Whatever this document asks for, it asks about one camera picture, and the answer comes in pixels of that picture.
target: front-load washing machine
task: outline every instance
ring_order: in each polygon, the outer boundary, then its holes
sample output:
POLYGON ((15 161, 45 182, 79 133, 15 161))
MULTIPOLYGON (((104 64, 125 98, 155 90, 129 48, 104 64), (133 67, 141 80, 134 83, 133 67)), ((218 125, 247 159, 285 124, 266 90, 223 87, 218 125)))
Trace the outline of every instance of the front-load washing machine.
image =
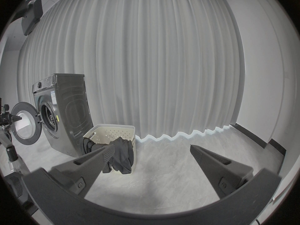
POLYGON ((21 116, 11 130, 25 145, 35 143, 42 128, 51 145, 64 154, 84 155, 80 138, 92 127, 83 74, 55 73, 32 86, 35 107, 18 103, 11 111, 21 116))

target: open washing machine door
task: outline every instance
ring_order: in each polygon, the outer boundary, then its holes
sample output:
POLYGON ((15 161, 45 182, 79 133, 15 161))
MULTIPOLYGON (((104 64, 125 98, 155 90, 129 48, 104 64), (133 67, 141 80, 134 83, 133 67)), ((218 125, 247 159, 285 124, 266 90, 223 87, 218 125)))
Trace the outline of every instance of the open washing machine door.
POLYGON ((42 133, 42 121, 35 107, 20 102, 13 107, 11 114, 22 118, 11 125, 15 138, 24 145, 34 144, 42 133))

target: laundry basket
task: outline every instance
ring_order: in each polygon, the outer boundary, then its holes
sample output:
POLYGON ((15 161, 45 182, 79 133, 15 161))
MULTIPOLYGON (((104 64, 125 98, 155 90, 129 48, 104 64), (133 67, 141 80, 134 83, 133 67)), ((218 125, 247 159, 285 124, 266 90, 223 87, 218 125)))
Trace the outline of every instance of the laundry basket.
MULTIPOLYGON (((133 147, 133 165, 131 167, 131 173, 135 169, 137 162, 137 151, 135 147, 135 127, 128 125, 115 125, 115 124, 99 124, 89 130, 84 137, 89 138, 94 143, 109 144, 111 141, 121 137, 124 140, 130 140, 133 147)), ((112 168, 112 172, 122 174, 120 171, 115 171, 112 168)))

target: gray floor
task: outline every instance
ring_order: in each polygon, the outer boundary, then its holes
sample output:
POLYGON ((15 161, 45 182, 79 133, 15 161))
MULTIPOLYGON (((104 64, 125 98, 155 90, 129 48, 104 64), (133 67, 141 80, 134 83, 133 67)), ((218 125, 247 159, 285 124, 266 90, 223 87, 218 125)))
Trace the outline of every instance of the gray floor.
MULTIPOLYGON (((208 179, 190 154, 190 144, 252 166, 253 174, 263 167, 277 172, 283 156, 271 145, 261 148, 229 126, 205 133, 183 134, 176 139, 137 138, 137 165, 133 174, 100 174, 86 199, 115 210, 165 214, 200 208, 219 200, 208 179)), ((13 140, 29 170, 52 166, 73 159, 52 149, 42 133, 39 141, 26 146, 13 140)), ((0 146, 0 168, 9 174, 7 156, 0 146)), ((35 215, 41 224, 47 224, 35 215)))

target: curtain pleat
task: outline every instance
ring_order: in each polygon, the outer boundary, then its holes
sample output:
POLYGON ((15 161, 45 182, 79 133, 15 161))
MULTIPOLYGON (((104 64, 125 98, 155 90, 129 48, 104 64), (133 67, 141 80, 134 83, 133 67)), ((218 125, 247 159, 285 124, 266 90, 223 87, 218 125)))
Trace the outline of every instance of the curtain pleat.
POLYGON ((84 73, 95 125, 214 130, 235 107, 236 33, 223 0, 60 0, 21 48, 19 100, 53 73, 84 73))

